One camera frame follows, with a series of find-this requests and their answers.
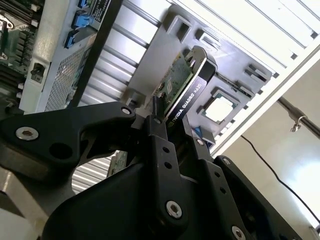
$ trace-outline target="black cable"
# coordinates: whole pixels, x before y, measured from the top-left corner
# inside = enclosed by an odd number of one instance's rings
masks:
[[[253,143],[248,140],[246,137],[244,137],[243,135],[241,135],[241,137],[246,141],[248,142],[253,151],[258,155],[258,157],[265,163],[265,165],[267,165],[267,167],[271,170],[271,172],[274,174],[275,178],[278,180],[279,183],[281,183],[283,186],[285,186],[293,195],[295,195],[299,200],[300,202],[309,210],[309,212],[312,214],[312,216],[318,221],[318,223],[320,224],[320,220],[319,218],[314,214],[314,212],[310,209],[310,207],[301,199],[301,197],[296,194],[295,191],[293,191],[291,189],[291,187],[289,187],[287,184],[285,184],[278,176],[278,174],[276,173],[276,171],[269,165],[269,163],[267,163],[267,161],[260,155],[260,153],[256,150],[255,146],[253,145]]]

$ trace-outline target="metal pole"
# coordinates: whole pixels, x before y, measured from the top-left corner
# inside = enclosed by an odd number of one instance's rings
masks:
[[[289,113],[289,116],[294,120],[294,126],[291,132],[296,132],[300,129],[301,124],[304,125],[313,135],[320,139],[320,128],[315,125],[299,108],[293,106],[284,97],[278,99],[278,103]]]

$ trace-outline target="vent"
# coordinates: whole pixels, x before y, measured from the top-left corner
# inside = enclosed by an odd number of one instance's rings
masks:
[[[59,110],[65,107],[67,97],[76,80],[76,72],[79,68],[83,54],[84,48],[76,51],[60,63],[45,107],[45,112]]]

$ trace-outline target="blue slot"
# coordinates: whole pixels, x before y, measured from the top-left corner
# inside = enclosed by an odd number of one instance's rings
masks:
[[[78,4],[78,7],[83,9],[83,8],[87,8],[89,5],[88,5],[88,0],[79,0],[79,4]]]
[[[75,13],[72,28],[85,28],[86,26],[92,24],[94,22],[94,18],[91,17],[86,11],[80,10]]]
[[[66,49],[71,48],[75,44],[76,35],[78,32],[79,32],[78,30],[69,32],[68,37],[66,38],[66,41],[65,41],[65,46],[64,46]]]

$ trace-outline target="screw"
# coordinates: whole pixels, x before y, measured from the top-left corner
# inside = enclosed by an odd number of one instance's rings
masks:
[[[168,201],[165,205],[166,211],[174,219],[179,219],[182,216],[182,209],[175,201]]]
[[[32,127],[28,127],[28,126],[23,126],[18,128],[15,131],[15,135],[21,139],[21,140],[25,140],[25,141],[31,141],[31,140],[35,140],[39,137],[39,133],[37,130],[35,130]]]
[[[230,163],[230,161],[229,161],[228,159],[226,159],[226,158],[222,158],[222,160],[225,162],[225,164],[227,164],[227,165],[231,165],[231,163]]]
[[[236,238],[236,240],[246,240],[246,236],[244,234],[243,231],[241,231],[241,229],[237,226],[232,226],[231,228],[232,233],[234,235],[234,237]]]
[[[125,108],[125,107],[123,107],[122,109],[122,112],[124,112],[125,114],[131,114],[131,111],[129,110],[129,109],[127,109],[127,108]]]
[[[201,141],[200,139],[197,139],[196,142],[197,142],[198,144],[200,144],[201,146],[204,146],[204,145],[205,145],[204,142]]]
[[[154,117],[153,120],[154,120],[157,124],[161,124],[161,121],[160,121],[158,118]]]

